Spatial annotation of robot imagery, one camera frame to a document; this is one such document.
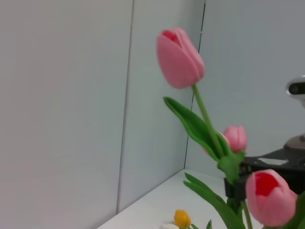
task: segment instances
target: white shelf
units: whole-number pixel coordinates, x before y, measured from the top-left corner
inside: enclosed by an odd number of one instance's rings
[[[161,224],[173,221],[176,209],[186,210],[192,223],[200,229],[205,229],[210,219],[213,229],[226,229],[217,211],[183,184],[184,172],[203,181],[218,195],[225,196],[222,179],[185,169],[98,229],[159,229]],[[262,228],[255,220],[253,226],[255,229]]]

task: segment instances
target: black object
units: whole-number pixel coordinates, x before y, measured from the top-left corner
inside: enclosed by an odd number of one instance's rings
[[[281,175],[296,194],[305,191],[305,150],[284,146],[263,156],[245,157],[240,165],[240,179],[234,185],[224,179],[226,196],[244,200],[247,178],[252,172],[265,169],[273,169]]]
[[[289,86],[288,91],[290,94],[305,94],[305,83],[292,83]]]

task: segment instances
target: yellow tulip bud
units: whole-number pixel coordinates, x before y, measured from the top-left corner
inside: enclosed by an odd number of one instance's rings
[[[184,210],[176,210],[174,220],[179,228],[187,228],[191,225],[191,218]]]

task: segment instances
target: green stem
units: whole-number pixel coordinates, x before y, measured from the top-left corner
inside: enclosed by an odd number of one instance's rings
[[[203,115],[203,118],[204,118],[205,122],[206,122],[206,126],[207,126],[207,128],[208,128],[208,130],[210,132],[212,141],[213,141],[213,143],[214,143],[214,145],[216,147],[216,150],[218,151],[218,155],[221,158],[224,155],[223,151],[222,151],[222,148],[221,148],[220,143],[219,143],[219,141],[217,139],[215,130],[214,130],[213,126],[212,126],[212,122],[211,122],[210,117],[209,117],[209,115],[207,113],[207,110],[206,110],[206,108],[204,106],[204,103],[202,101],[202,98],[200,96],[198,88],[197,88],[197,86],[195,84],[192,86],[192,90],[193,90],[194,95],[196,97],[199,109],[200,109],[200,111],[201,111],[201,113]]]
[[[244,215],[246,216],[248,229],[253,229],[250,213],[249,213],[248,206],[247,206],[246,202],[244,200],[241,201],[241,205],[244,209]]]

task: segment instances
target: tulip bud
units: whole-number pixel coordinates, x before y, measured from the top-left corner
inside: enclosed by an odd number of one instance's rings
[[[203,77],[203,60],[180,28],[166,30],[158,36],[157,57],[167,82],[174,88],[192,86]]]
[[[296,193],[272,169],[252,173],[246,182],[246,196],[252,216],[265,226],[280,227],[295,214]]]
[[[224,131],[232,151],[238,152],[247,148],[247,134],[244,126],[230,125]]]

